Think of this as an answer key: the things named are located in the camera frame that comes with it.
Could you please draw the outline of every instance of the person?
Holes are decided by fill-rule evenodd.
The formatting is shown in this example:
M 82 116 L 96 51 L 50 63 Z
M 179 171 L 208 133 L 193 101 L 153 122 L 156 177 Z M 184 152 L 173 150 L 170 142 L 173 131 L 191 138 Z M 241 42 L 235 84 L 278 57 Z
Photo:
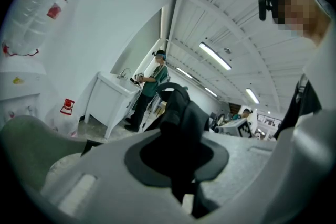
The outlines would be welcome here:
M 156 90 L 159 83 L 162 83 L 168 77 L 168 68 L 165 64 L 166 53 L 164 50 L 158 50 L 155 53 L 155 61 L 159 64 L 159 66 L 154 70 L 152 75 L 149 78 L 139 78 L 139 82 L 145 82 L 145 84 L 139 96 L 134 114 L 130 118 L 126 118 L 126 121 L 130 123 L 130 125 L 125 125 L 125 129 L 128 131 L 139 131 L 140 124 L 142 122 L 147 106 L 156 95 Z
M 248 116 L 250 116 L 251 111 L 249 109 L 244 109 L 244 111 L 242 112 L 241 115 L 236 114 L 232 117 L 232 120 L 238 120 L 238 119 L 243 119 L 243 118 L 247 118 Z
M 221 114 L 219 116 L 219 120 L 217 121 L 217 126 L 222 126 L 224 125 L 224 119 L 225 119 L 225 114 Z
M 314 61 L 310 61 L 303 68 L 303 75 L 295 87 L 289 109 L 274 134 L 278 139 L 282 130 L 296 127 L 303 120 L 320 111 L 322 99 L 325 108 L 330 106 L 330 102 L 334 102 L 334 98 L 331 98 L 334 93 L 330 91 L 335 84 L 334 78 L 328 77 L 324 83 L 321 82 L 326 76 L 326 70 L 334 67 L 334 61 L 328 55 L 328 52 L 330 54 L 334 50 L 334 23 L 331 26 L 332 20 L 318 0 L 270 0 L 270 2 L 272 17 L 276 24 L 284 25 L 292 33 L 310 39 L 318 49 Z

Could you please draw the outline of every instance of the green fabric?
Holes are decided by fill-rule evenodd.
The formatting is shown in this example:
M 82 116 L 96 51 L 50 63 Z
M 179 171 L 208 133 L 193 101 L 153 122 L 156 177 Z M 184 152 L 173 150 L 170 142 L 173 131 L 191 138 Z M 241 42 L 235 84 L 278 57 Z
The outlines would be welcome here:
M 238 119 L 240 119 L 240 117 L 239 117 L 240 115 L 239 114 L 236 114 L 236 115 L 234 115 L 233 117 L 232 117 L 232 120 L 234 121 L 234 120 L 238 120 Z
M 36 191 L 59 159 L 83 152 L 87 140 L 59 135 L 38 118 L 16 116 L 0 131 L 0 139 L 19 180 Z
M 142 94 L 148 97 L 153 97 L 154 95 L 156 95 L 156 90 L 158 88 L 159 82 L 161 83 L 164 79 L 167 78 L 168 75 L 168 68 L 166 65 L 164 65 L 163 67 L 161 67 L 161 71 L 160 70 L 161 66 L 158 66 L 153 74 L 150 76 L 151 78 L 155 78 L 156 82 L 146 82 L 145 85 L 143 86 L 142 89 Z

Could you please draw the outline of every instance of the floor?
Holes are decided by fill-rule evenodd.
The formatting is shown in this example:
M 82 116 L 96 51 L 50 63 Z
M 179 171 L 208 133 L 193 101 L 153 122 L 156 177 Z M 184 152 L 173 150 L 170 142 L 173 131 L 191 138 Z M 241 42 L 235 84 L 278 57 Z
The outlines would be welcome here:
M 151 125 L 151 123 L 156 119 L 156 114 L 149 114 L 146 111 L 145 116 L 143 117 L 141 127 L 146 122 L 144 130 Z M 129 136 L 137 135 L 137 133 L 130 132 L 124 128 L 127 124 L 125 120 L 121 121 L 116 127 L 111 131 L 111 135 L 108 139 L 104 138 L 105 131 L 107 129 L 106 126 L 101 124 L 98 120 L 93 118 L 92 116 L 89 119 L 88 124 L 85 124 L 84 121 L 79 122 L 78 126 L 78 137 L 94 140 L 101 143 L 110 143 L 116 140 L 120 140 Z M 52 184 L 54 180 L 56 180 L 59 175 L 61 175 L 64 171 L 71 168 L 71 166 L 75 165 L 77 161 L 79 161 L 80 153 L 72 154 L 66 156 L 59 161 L 55 162 L 53 166 L 50 168 L 50 171 L 46 177 L 45 187 L 49 184 Z M 193 204 L 193 195 L 185 195 L 183 200 L 182 208 L 187 212 L 191 213 Z

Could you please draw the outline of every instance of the red label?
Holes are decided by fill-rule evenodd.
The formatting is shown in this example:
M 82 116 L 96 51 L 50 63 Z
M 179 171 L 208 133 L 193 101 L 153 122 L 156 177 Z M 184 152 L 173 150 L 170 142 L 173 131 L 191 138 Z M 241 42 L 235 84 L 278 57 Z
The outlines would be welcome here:
M 61 8 L 56 3 L 54 3 L 53 6 L 48 11 L 47 16 L 55 20 L 61 11 L 62 11 Z

